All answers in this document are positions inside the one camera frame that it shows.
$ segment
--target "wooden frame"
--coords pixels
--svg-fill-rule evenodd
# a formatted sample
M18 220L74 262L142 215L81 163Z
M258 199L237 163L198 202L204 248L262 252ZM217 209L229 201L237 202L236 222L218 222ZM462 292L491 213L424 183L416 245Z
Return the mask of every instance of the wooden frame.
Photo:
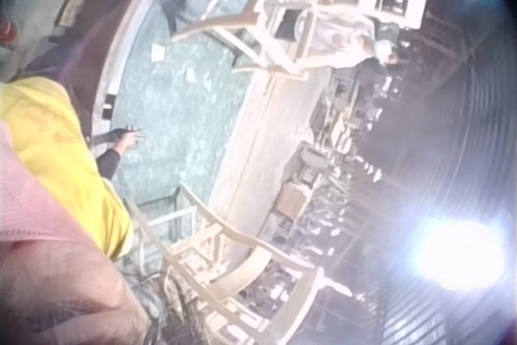
M175 34L172 40L177 41L197 32L213 30L241 49L254 62L251 65L241 65L233 68L234 73L266 70L271 75L304 81L308 78L309 72L308 68L306 69L303 64L310 61L309 50L319 14L362 14L378 18L385 23L397 23L401 27L420 28L427 0L410 0L406 15L404 16L393 12L377 10L377 0L359 0L358 4L340 3L333 5L318 4L317 0L295 2L276 0L276 2L272 3L275 6L308 11L304 31L293 59L287 55L267 30L267 15L264 11L266 0L249 0L240 15L209 18L208 15L219 1L212 0L202 14L200 21ZM265 56L257 54L228 30L237 27L245 28L261 44Z
M209 210L199 198L184 186L180 186L180 193L187 198L192 206L195 206L197 214L207 221L208 226L196 235L171 245L165 244L154 232L153 226L158 224L157 221L148 222L133 202L130 200L124 201L133 220L137 223L137 232L142 233L145 238L149 239L162 255L162 269L166 274L173 271L177 276L183 278L188 287L202 301L200 309L209 308L212 311L208 314L207 324L214 332L217 332L222 326L235 325L249 336L249 340L263 345L284 345L308 313L309 307L320 288L323 270L301 263L298 260L295 261L275 247L257 238L241 234ZM160 222L168 222L165 221L166 219L167 217L163 217ZM203 242L223 236L234 242L249 246L253 250L252 254L235 270L207 282L185 265L185 257L181 254L188 249L199 247ZM220 246L215 251L220 256L214 256L212 259L222 260ZM302 275L296 283L288 302L280 308L273 319L270 322L262 320L256 327L253 327L240 318L239 314L250 315L250 312L246 312L245 308L239 306L233 296L256 279L270 259L299 271ZM164 282L168 282L168 276L164 277Z

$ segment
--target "dark hair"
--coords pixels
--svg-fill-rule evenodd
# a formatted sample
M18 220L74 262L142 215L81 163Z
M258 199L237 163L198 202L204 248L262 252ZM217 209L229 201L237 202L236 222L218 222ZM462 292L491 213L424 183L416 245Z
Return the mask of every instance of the dark hair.
M135 338L144 337L143 345L208 345L204 319L187 301L185 288L177 281L159 281L162 274L143 276L134 263L129 263L124 277L149 315L150 326L146 333L130 332L126 338L107 339L78 345L136 345ZM0 344L36 345L34 336L70 319L97 313L105 307L75 301L42 305L31 312L19 311L10 300L10 293L0 296Z

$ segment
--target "wooden chair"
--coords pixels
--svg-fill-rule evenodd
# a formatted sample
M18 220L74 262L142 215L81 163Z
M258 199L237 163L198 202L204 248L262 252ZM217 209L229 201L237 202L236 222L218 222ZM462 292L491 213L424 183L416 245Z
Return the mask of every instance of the wooden chair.
M164 282L169 281L168 277L171 273L185 280L191 291L201 301L200 309L208 310L205 314L208 328L221 341L236 343L218 334L223 326L227 329L236 326L246 333L248 338L245 343L285 344L309 311L321 285L323 270L295 261L275 247L257 238L241 234L209 210L184 186L180 187L180 193L191 206L195 207L196 214L206 220L206 228L189 238L172 244L161 240L153 229L158 225L156 221L147 221L133 202L125 201L133 220L137 223L137 234L145 235L145 238L149 239L162 255L162 270L166 273ZM227 239L244 244L252 250L244 263L234 270L210 279L197 272L189 264L193 254L188 254L188 251L194 251L209 267L221 263L224 254L223 245ZM207 252L201 249L203 246L210 246L212 249ZM284 303L273 319L268 321L252 314L233 297L257 279L272 259L285 267L300 272L301 277L288 301Z
M384 23L397 23L401 27L420 28L423 11L427 0L410 0L407 12L399 15L395 12L376 8L378 0L359 0L357 4L338 3L332 5L318 4L318 0L275 0L268 4L294 10L307 10L304 31L294 58L291 58L280 43L268 31L268 15L264 9L267 0L249 0L239 15L226 15L209 18L208 15L220 0L212 0L202 14L200 21L194 23L172 37L173 41L181 40L198 32L214 31L231 44L242 50L254 62L240 65L233 72L266 70L270 74L305 80L309 76L304 63L310 61L312 43L317 17L321 13L329 15L359 13L378 18ZM237 38L231 31L246 29L262 46L262 52L256 53L248 44Z

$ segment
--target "chair backrest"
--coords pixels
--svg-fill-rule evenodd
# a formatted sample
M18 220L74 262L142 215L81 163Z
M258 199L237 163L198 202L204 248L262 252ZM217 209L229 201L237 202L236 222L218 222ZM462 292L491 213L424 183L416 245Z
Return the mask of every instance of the chair backrest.
M168 246L161 241L135 204L127 200L125 202L128 210L139 224L142 233L159 249L167 265L173 267L174 271L187 281L189 287L197 293L201 301L205 301L210 309L216 311L215 314L212 313L208 317L207 324L210 328L216 330L224 325L235 325L246 332L250 339L259 344L285 344L309 311L309 307L319 289L323 270L290 258L282 251L257 238L241 234L210 211L191 191L183 186L180 188L180 192L185 195L191 204L196 206L199 214L207 219L210 226L195 236L183 239L172 246ZM240 267L222 276L213 284L206 285L196 279L195 275L182 265L179 254L188 247L195 246L199 242L219 234L224 234L235 242L246 244L253 251ZM235 301L231 297L257 279L271 259L295 271L300 271L301 277L291 292L289 300L284 303L273 320L268 322L266 327L262 325L253 327L243 321L235 309L231 308L231 304L235 305Z
M284 345L292 337L309 312L322 278L323 269L314 268L298 280L289 295L289 300L284 303L263 332L269 337L270 343Z
M244 263L210 284L207 290L220 301L237 295L259 277L270 260L271 252L257 246Z

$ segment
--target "bright light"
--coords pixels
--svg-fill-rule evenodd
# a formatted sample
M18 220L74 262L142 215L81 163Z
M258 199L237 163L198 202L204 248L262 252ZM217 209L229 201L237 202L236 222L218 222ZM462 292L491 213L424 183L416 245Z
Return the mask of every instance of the bright light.
M289 295L288 295L285 291L283 291L283 292L280 294L280 300L281 300L282 302L287 302L287 301L289 300Z
M310 250L311 250L312 252L314 252L316 255L323 255L323 251L322 251L322 250L320 250L319 248L316 248L315 246L311 246L311 247L310 247Z
M325 221L325 220L322 220L322 219L319 219L317 222L319 222L323 226L332 226L331 222L328 222L328 221Z
M379 120L380 118L380 114L382 113L382 108L379 108L379 110L377 111L377 113L375 114L375 120Z
M373 182L375 183L375 182L379 181L381 178L382 178L382 171L379 169L373 176Z
M475 221L433 225L417 265L423 276L451 291L488 287L499 280L505 267L497 234Z
M280 294L282 293L283 290L284 290L284 288L282 286L280 286L279 284L277 284L271 290L271 294L269 296L271 297L271 299L276 300L280 296Z
M387 92L387 91L389 90L389 86L391 85L391 81L392 81L392 80L393 80L393 79L392 79L390 76L388 76L388 77L386 78L386 82L385 82L385 84L382 86L382 91L383 91L383 92Z
M289 268L289 267L286 267L286 268L285 268L285 271L286 271L290 276L292 276L293 278L301 279L301 276L302 276L301 271L296 271L296 270L293 270L292 268Z

